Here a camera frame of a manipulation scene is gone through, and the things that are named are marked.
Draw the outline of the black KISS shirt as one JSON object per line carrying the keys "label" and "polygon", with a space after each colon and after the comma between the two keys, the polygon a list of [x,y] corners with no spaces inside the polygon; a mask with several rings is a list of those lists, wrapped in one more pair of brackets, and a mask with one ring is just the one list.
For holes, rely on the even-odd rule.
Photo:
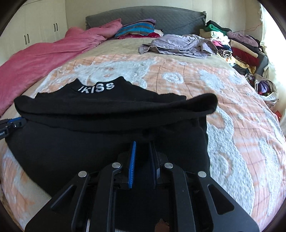
{"label": "black KISS shirt", "polygon": [[136,143],[132,188],[116,185],[115,230],[176,228],[171,186],[154,182],[150,145],[184,171],[209,174],[207,115],[212,93],[188,99],[157,94],[118,77],[93,86],[75,80],[52,93],[19,96],[14,106],[24,127],[6,143],[29,178],[53,198],[80,171],[95,182],[107,165],[127,165]]}

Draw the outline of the bag of clothes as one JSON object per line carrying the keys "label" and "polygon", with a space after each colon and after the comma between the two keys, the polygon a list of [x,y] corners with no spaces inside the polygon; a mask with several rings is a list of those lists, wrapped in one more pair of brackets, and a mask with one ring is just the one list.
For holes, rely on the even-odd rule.
{"label": "bag of clothes", "polygon": [[255,92],[270,107],[274,107],[279,100],[276,85],[269,79],[259,74],[246,74],[244,76]]}

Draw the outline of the stacked folded clothes pile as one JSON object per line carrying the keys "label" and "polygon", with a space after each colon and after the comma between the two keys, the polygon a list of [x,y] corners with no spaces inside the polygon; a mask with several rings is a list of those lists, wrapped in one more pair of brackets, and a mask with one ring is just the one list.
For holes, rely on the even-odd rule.
{"label": "stacked folded clothes pile", "polygon": [[218,55],[239,74],[262,75],[268,66],[260,41],[251,35],[233,32],[210,20],[200,29],[199,36],[210,40],[218,49]]}

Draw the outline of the striped folded clothes pile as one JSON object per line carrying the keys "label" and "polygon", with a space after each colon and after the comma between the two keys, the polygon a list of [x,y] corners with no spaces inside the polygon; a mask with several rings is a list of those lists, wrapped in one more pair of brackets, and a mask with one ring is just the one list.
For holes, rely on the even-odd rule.
{"label": "striped folded clothes pile", "polygon": [[143,19],[134,23],[122,26],[114,35],[114,39],[124,39],[127,37],[162,37],[164,34],[161,30],[155,29],[155,19]]}

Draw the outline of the pink duvet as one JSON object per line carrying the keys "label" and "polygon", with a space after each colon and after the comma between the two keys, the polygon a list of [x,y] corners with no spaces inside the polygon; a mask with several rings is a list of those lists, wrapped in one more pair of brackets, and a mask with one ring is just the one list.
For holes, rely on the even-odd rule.
{"label": "pink duvet", "polygon": [[86,31],[71,27],[63,39],[36,43],[13,54],[1,65],[1,114],[13,104],[16,97],[53,69],[97,47],[114,36],[121,27],[121,19]]}

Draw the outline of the peach white patterned blanket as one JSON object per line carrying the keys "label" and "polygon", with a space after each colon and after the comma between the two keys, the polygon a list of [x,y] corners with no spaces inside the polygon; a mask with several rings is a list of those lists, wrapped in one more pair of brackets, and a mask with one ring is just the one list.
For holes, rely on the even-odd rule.
{"label": "peach white patterned blanket", "polygon": [[285,137],[263,100],[245,78],[216,56],[192,59],[121,52],[84,55],[52,70],[23,60],[1,66],[1,116],[17,117],[12,102],[25,94],[53,92],[79,79],[92,85],[123,76],[132,84],[159,94],[192,98],[204,93],[218,97],[208,116],[211,176],[248,212],[260,229],[273,225],[285,199]]}

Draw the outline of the cream wardrobe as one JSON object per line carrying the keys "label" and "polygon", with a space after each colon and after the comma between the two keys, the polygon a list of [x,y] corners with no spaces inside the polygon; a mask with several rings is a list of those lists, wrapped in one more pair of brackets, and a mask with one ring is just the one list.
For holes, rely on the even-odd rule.
{"label": "cream wardrobe", "polygon": [[1,34],[1,64],[39,42],[55,42],[67,31],[65,0],[26,1]]}

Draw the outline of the red object on floor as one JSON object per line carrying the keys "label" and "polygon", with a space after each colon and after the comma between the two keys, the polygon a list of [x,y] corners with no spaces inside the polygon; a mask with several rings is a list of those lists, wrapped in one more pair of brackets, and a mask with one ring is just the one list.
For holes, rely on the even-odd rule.
{"label": "red object on floor", "polygon": [[277,116],[278,121],[280,121],[282,118],[282,114],[277,110],[277,111],[275,111],[275,115]]}

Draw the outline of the beige bed sheet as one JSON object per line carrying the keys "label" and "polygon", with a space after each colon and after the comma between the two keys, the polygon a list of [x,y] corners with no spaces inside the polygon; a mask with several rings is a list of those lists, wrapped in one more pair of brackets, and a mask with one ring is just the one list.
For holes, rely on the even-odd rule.
{"label": "beige bed sheet", "polygon": [[[142,44],[148,44],[153,40],[153,38],[127,38],[122,40],[108,40],[98,45],[96,48],[89,50],[78,56],[78,58],[91,57],[91,56],[101,56],[101,55],[140,55],[139,47]],[[148,57],[164,57],[176,59],[178,61],[185,61],[190,63],[202,63],[207,65],[214,65],[218,67],[229,66],[222,57],[219,55],[208,56],[206,59],[197,59],[186,56],[176,56],[176,55],[164,55],[155,52],[144,53],[143,56]]]}

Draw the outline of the lilac crumpled garment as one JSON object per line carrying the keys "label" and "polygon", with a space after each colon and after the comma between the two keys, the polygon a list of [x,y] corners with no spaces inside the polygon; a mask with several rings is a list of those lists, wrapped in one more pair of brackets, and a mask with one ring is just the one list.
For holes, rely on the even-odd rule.
{"label": "lilac crumpled garment", "polygon": [[218,53],[217,47],[208,39],[190,34],[166,34],[139,47],[139,53],[155,52],[164,55],[186,56],[205,59]]}

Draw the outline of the grey quilted headboard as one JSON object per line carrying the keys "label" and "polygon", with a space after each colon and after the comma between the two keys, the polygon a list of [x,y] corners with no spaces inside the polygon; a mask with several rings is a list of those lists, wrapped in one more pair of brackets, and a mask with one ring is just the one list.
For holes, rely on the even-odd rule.
{"label": "grey quilted headboard", "polygon": [[163,31],[164,34],[199,35],[200,29],[206,23],[206,12],[169,6],[126,7],[85,17],[85,28],[99,27],[119,18],[122,25],[143,19],[154,19],[155,29]]}

